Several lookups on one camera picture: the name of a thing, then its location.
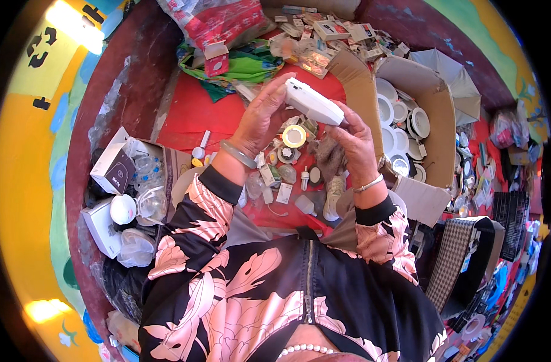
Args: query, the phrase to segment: rag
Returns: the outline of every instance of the rag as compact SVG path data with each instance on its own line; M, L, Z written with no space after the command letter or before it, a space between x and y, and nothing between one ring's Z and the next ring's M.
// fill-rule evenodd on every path
M348 160L344 148L328 134L322 140L310 142L308 153L314 155L326 183L329 183L334 176L340 176L346 171Z

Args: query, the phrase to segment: skin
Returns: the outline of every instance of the skin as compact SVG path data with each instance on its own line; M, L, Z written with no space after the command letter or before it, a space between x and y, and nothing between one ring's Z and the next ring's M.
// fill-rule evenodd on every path
M293 116L300 115L297 110L287 110L285 99L285 82L296 73L287 73L269 83L245 110L236 133L230 142L251 159L264 149L276 136L281 125ZM326 132L345 150L348 159L347 169L350 172L354 188L367 185L378 176L374 141L372 132L362 118L341 102L333 101L342 111L345 120L341 127L326 126ZM235 157L221 149L215 156L213 167L231 182L243 186L250 168ZM375 184L364 192L354 193L354 204L361 209L378 205L388 196L384 181ZM289 345L314 344L337 351L328 338L315 325L301 324L288 341ZM366 359L350 353L322 355L315 351L295 351L283 356L279 361L317 361L317 362L360 362Z

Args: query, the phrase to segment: silver bangle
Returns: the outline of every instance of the silver bangle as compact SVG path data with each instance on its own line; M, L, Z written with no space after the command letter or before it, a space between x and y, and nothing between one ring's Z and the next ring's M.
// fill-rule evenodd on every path
M229 143L228 141L221 140L219 142L219 146L221 148L223 148L225 151L227 151L227 153L229 153L231 156L235 157L239 162L241 162L244 165L246 165L247 167L249 167L250 169L256 169L257 168L257 163L254 160L249 158L247 155L245 155L239 149L236 149L236 147L234 145L232 145L231 143Z
M380 174L380 176L378 176L378 178L376 178L374 181L372 181L371 183L367 184L367 185L364 185L362 187L358 187L357 189L354 189L354 192L358 193L358 192L362 192L366 189L369 189L370 187L374 186L375 184L379 183L380 181L382 181L384 179L384 175Z

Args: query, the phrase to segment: mural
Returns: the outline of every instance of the mural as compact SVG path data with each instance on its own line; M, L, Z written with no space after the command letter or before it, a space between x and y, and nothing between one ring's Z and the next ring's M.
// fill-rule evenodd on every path
M64 179L78 107L129 1L53 3L17 62L0 115L0 249L29 328L58 360L108 357L89 332L72 269Z
M531 138L538 143L547 141L549 122L542 111L535 74L518 38L494 6L488 0L424 1L454 23L480 48L513 97L524 101L531 120Z

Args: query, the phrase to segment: woman's right hand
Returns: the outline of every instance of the woman's right hand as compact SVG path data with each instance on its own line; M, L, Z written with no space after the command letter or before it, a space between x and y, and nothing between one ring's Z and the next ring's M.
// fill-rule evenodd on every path
M356 112L341 102L332 102L344 111L348 130L329 125L325 127L325 130L331 138L334 138L344 148L348 159L347 169L351 175L352 186L359 188L380 176L377 170L372 132Z

